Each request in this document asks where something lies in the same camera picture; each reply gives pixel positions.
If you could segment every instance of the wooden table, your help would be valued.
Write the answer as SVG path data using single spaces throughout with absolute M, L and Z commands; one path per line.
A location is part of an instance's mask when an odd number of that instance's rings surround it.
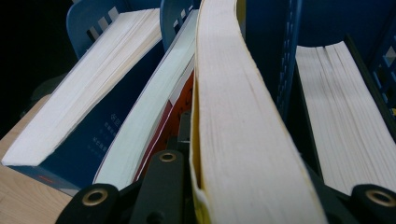
M 43 97 L 0 141 L 0 158 L 48 98 Z M 0 165 L 0 224 L 55 223 L 71 199 L 57 189 Z

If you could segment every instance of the wooden surface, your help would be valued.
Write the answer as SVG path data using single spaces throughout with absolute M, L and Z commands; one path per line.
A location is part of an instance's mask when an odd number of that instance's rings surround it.
M 0 141 L 0 158 L 47 99 L 41 99 Z M 55 223 L 70 200 L 69 195 L 0 165 L 0 224 Z

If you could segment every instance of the metal ring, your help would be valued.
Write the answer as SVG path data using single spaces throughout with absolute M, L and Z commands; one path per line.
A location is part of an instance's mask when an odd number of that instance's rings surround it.
M 84 195 L 82 203 L 86 206 L 95 206 L 102 203 L 108 196 L 107 190 L 105 189 L 92 189 Z
M 377 197 L 377 195 L 381 195 L 385 198 L 387 198 L 386 201 L 381 200 Z M 366 196 L 369 198 L 371 201 L 381 204 L 386 207 L 394 207 L 396 206 L 396 199 L 393 198 L 391 195 L 388 195 L 386 192 L 383 192 L 378 189 L 369 189 L 366 191 Z
M 174 161 L 175 159 L 176 155 L 170 152 L 165 152 L 160 156 L 160 160 L 165 162 Z

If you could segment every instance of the metal grommet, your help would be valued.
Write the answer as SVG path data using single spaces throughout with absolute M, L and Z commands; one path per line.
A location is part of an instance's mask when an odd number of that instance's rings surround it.
M 108 196 L 105 189 L 92 189 L 84 195 L 82 203 L 86 206 L 95 206 L 102 203 Z
M 175 159 L 176 155 L 171 152 L 165 152 L 160 156 L 160 160 L 165 162 L 174 161 Z
M 381 190 L 369 189 L 366 191 L 366 196 L 371 201 L 381 204 L 382 206 L 386 206 L 386 207 L 396 206 L 396 199 Z

